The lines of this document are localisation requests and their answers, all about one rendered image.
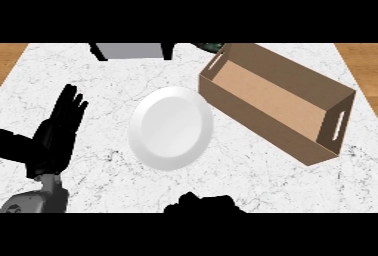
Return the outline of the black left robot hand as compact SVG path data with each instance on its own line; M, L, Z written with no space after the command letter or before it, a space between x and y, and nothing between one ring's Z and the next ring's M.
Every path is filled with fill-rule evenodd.
M77 87L67 84L34 136L28 138L0 129L0 158L25 164L30 179L43 174L59 175L67 169L87 105Z

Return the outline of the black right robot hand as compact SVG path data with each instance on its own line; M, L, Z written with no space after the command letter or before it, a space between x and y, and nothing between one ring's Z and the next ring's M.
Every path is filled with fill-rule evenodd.
M236 214L242 213L229 195L199 198L192 192L183 194L179 202L170 204L165 213L208 213L208 214Z

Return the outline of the white plate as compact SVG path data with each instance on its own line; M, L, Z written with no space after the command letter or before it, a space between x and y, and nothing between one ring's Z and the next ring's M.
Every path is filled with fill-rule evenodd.
M131 151L154 169L180 169L204 154L213 129L213 113L199 93L185 87L164 87L134 109L129 126Z

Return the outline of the brown cardboard box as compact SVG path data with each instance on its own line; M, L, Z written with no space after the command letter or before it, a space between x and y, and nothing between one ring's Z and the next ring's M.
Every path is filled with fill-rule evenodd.
M304 165L340 155L356 90L282 55L254 43L224 44L198 91Z

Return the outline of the grey and black appliance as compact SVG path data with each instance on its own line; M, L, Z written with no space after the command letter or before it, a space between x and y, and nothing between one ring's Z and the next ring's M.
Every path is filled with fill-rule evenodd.
M100 61L109 59L173 58L174 43L90 43L90 52Z

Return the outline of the dark green object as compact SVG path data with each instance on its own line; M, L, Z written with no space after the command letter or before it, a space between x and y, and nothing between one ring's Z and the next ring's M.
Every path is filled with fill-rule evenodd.
M210 53L217 53L223 47L222 43L195 43L195 46Z

